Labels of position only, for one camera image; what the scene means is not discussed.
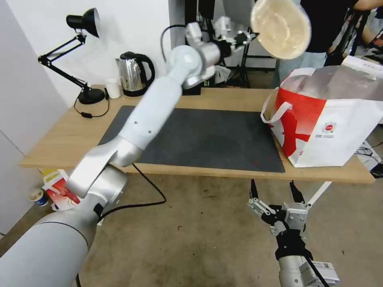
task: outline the black shirt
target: black shirt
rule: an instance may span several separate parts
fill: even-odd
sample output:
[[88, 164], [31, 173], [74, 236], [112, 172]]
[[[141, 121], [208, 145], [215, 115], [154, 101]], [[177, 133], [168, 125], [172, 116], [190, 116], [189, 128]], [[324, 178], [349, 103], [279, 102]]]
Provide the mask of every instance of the black shirt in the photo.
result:
[[325, 53], [345, 22], [347, 9], [358, 0], [301, 0], [311, 22], [311, 41], [306, 52]]

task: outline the wooden table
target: wooden table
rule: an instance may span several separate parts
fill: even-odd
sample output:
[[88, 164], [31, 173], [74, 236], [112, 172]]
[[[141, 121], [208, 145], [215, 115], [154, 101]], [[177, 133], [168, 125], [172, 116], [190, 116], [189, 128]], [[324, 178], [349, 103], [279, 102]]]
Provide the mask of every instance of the wooden table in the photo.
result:
[[[210, 110], [261, 111], [262, 105], [272, 90], [238, 88], [203, 88], [200, 96], [183, 96], [177, 108]], [[122, 96], [110, 100], [109, 112], [101, 118], [86, 119], [71, 108], [40, 140], [21, 162], [25, 168], [73, 169], [82, 156], [96, 146], [116, 116], [121, 106], [135, 106], [140, 98]], [[80, 111], [102, 114], [107, 102], [91, 106], [77, 103]], [[138, 164], [144, 173], [201, 175], [214, 177], [246, 177], [261, 179], [287, 179], [303, 181], [332, 181], [343, 183], [372, 183], [374, 178], [356, 156], [343, 167], [295, 168], [276, 143], [284, 173], [263, 171], [241, 171], [200, 167]], [[133, 167], [122, 168], [125, 172], [136, 172]]]

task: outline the lamp base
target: lamp base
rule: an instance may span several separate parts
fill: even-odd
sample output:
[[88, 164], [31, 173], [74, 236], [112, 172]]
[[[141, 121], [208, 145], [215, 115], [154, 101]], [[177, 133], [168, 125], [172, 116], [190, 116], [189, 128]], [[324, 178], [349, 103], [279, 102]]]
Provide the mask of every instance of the lamp base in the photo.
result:
[[103, 90], [89, 88], [80, 93], [79, 102], [82, 104], [95, 104], [104, 98], [105, 94]]

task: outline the logo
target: logo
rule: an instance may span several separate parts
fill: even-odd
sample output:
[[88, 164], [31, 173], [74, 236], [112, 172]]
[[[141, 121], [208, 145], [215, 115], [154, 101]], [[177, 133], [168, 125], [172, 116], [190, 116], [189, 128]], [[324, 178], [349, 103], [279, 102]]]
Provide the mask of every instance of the logo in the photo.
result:
[[332, 134], [334, 132], [335, 128], [336, 128], [336, 123], [328, 122], [328, 123], [324, 124], [324, 126], [322, 128], [322, 132], [325, 134]]

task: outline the paper cup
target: paper cup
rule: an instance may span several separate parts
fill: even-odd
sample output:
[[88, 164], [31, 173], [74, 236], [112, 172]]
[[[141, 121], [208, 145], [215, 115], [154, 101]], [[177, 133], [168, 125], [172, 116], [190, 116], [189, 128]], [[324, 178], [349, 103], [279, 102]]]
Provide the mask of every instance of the paper cup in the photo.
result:
[[311, 39], [306, 12], [291, 0], [258, 0], [251, 11], [251, 29], [259, 33], [265, 50], [279, 59], [299, 57]]
[[107, 79], [105, 80], [105, 86], [110, 98], [119, 98], [121, 96], [120, 86], [116, 79]]
[[48, 203], [48, 197], [41, 189], [36, 189], [30, 196], [29, 200], [39, 206], [45, 206]]

